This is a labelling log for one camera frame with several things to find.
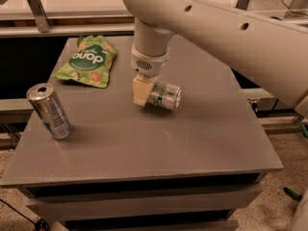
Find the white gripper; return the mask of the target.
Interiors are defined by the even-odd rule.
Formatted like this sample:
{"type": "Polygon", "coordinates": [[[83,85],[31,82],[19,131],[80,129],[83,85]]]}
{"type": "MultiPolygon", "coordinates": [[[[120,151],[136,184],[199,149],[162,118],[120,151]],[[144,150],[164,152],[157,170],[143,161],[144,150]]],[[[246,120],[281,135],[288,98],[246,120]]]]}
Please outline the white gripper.
{"type": "Polygon", "coordinates": [[[131,50],[131,66],[139,74],[133,79],[133,98],[136,105],[144,107],[149,93],[153,89],[154,78],[161,74],[167,64],[169,53],[166,52],[162,56],[151,57],[144,55],[132,46],[131,50]]]}

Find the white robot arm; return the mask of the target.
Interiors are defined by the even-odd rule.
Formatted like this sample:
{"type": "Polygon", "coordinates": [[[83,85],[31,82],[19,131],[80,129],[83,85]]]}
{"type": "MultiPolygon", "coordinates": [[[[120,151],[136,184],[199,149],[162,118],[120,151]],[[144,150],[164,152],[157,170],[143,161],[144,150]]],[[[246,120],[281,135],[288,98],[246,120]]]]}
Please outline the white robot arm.
{"type": "Polygon", "coordinates": [[[178,34],[308,117],[308,29],[207,0],[123,0],[135,17],[131,66],[134,102],[150,83],[178,34]]]}

